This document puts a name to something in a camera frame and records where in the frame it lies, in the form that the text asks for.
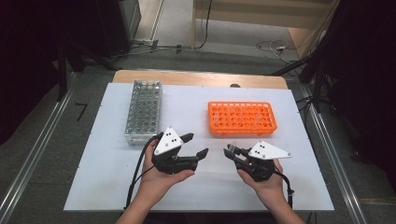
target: cable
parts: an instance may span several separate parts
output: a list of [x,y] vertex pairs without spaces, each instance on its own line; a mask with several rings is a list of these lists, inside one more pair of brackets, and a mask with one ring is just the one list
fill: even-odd
[[147,141],[147,143],[145,144],[145,146],[143,147],[142,152],[140,153],[139,160],[137,161],[136,169],[134,170],[134,178],[132,179],[132,184],[129,186],[128,197],[127,197],[127,199],[126,199],[126,205],[125,205],[124,209],[126,209],[126,208],[129,206],[129,204],[131,203],[132,193],[134,192],[134,184],[135,184],[136,181],[138,180],[138,178],[136,178],[136,177],[137,177],[137,173],[139,172],[140,164],[142,163],[143,156],[145,155],[146,150],[147,150],[148,147],[149,147],[149,144],[150,144],[152,141],[156,140],[156,139],[160,140],[162,137],[163,137],[163,133],[159,133],[159,134],[157,134],[157,135],[152,136],[152,137]]
[[285,175],[280,173],[277,168],[276,168],[276,171],[273,171],[273,173],[276,174],[276,175],[281,176],[283,178],[283,180],[286,182],[286,184],[288,185],[288,203],[289,203],[290,207],[292,208],[293,207],[293,193],[294,193],[294,190],[291,189],[291,187],[290,187],[289,179]]
[[147,171],[143,172],[140,176],[138,176],[136,181],[133,183],[133,185],[135,185],[137,183],[137,181],[140,179],[140,177],[142,177],[142,175],[144,175],[145,173],[147,173],[148,171],[150,171],[154,167],[155,167],[155,165],[152,165],[150,168],[147,169]]
[[194,48],[194,49],[201,49],[201,48],[204,46],[204,44],[206,43],[206,40],[207,40],[207,26],[208,26],[208,24],[209,24],[209,16],[210,16],[210,9],[212,8],[212,2],[213,2],[213,0],[210,0],[209,9],[207,10],[207,15],[206,15],[205,40],[204,40],[204,42],[201,44],[200,47]]

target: aluminum rail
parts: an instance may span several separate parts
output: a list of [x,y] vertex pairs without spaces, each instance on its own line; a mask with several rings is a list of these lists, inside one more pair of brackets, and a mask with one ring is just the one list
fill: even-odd
[[41,131],[40,135],[38,136],[35,144],[32,147],[28,157],[26,158],[22,168],[8,187],[6,192],[6,196],[4,200],[1,202],[0,206],[0,223],[6,224],[8,223],[9,219],[11,218],[12,212],[15,209],[15,206],[18,203],[18,200],[23,194],[27,183],[29,182],[30,177],[32,176],[35,167],[37,166],[41,155],[43,154],[48,141],[58,124],[64,109],[69,102],[70,96],[75,88],[75,84],[78,81],[78,76],[76,73],[71,73],[69,80],[68,80],[68,87],[69,90],[64,95],[62,101],[57,102],[55,107],[53,108],[49,119],[47,120],[43,130]]
[[[304,97],[311,95],[311,91],[306,85],[303,85],[303,93]],[[317,127],[320,140],[324,146],[325,152],[332,167],[332,171],[334,172],[335,178],[338,182],[338,186],[343,194],[344,200],[346,202],[346,207],[349,210],[349,214],[353,220],[353,223],[368,223],[361,209],[359,199],[356,196],[355,191],[349,181],[347,172],[338,157],[337,151],[335,150],[332,139],[330,138],[329,132],[326,129],[321,114],[318,114],[315,109],[311,109],[310,113],[315,123],[315,126]]]

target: black stand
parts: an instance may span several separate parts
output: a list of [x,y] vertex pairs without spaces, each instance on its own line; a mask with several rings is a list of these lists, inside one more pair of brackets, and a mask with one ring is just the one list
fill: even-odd
[[312,97],[310,97],[308,104],[312,104],[318,113],[320,113],[320,108],[319,108],[319,103],[321,101],[320,91],[324,76],[323,73],[324,63],[319,59],[319,53],[320,50],[316,49],[312,54],[306,56],[300,61],[292,63],[271,74],[271,76],[282,76],[288,73],[289,71],[306,64],[306,67],[303,69],[303,72],[299,75],[299,80],[302,83],[307,83],[315,75],[314,93]]
[[113,64],[106,62],[100,56],[95,53],[85,49],[78,43],[72,43],[66,40],[64,37],[58,41],[57,44],[57,58],[58,58],[58,71],[59,71],[59,96],[58,102],[64,98],[67,92],[67,77],[66,77],[66,58],[70,62],[73,71],[84,72],[85,63],[81,59],[81,54],[85,54],[95,60],[97,63],[101,64],[103,67],[118,71],[122,68],[117,68]]
[[301,83],[308,83],[309,80],[311,80],[311,78],[315,76],[314,93],[310,97],[309,99],[310,102],[308,103],[309,104],[312,103],[318,113],[320,113],[319,102],[323,102],[320,99],[320,91],[324,78],[324,69],[325,69],[324,58],[326,56],[327,49],[330,48],[331,46],[334,46],[333,39],[335,37],[335,34],[337,33],[337,30],[341,26],[343,19],[347,16],[350,10],[350,8],[347,5],[345,5],[346,3],[347,1],[340,1],[340,4],[334,13],[334,17],[329,26],[329,29],[327,30],[326,35],[322,38],[317,48],[310,55],[302,58],[300,61],[291,63],[288,66],[279,69],[278,71],[275,71],[274,73],[271,74],[271,76],[282,76],[288,73],[289,71],[306,64],[305,68],[303,69],[303,72],[299,75],[299,80]]

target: white table surface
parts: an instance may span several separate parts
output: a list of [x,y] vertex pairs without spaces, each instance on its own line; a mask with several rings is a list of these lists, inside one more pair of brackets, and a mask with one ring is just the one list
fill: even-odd
[[[143,146],[128,146],[123,133],[134,84],[109,83],[73,180],[65,211],[121,211]],[[218,138],[208,130],[209,101],[263,101],[271,104],[277,129],[262,137]],[[244,212],[265,210],[253,189],[242,182],[223,149],[232,141],[253,147],[266,141],[291,153],[281,159],[289,178],[294,210],[333,210],[298,108],[289,90],[163,85],[160,127],[179,135],[194,133],[179,155],[208,147],[195,175],[173,186],[152,211]]]

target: forearm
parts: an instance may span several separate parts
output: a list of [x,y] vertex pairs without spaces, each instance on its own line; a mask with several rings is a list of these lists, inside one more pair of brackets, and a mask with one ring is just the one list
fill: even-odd
[[134,198],[122,214],[117,224],[141,224],[154,204],[148,203],[143,198]]
[[286,200],[281,200],[270,205],[266,205],[268,210],[276,219],[277,223],[282,224],[299,224],[304,223],[302,219],[291,209]]

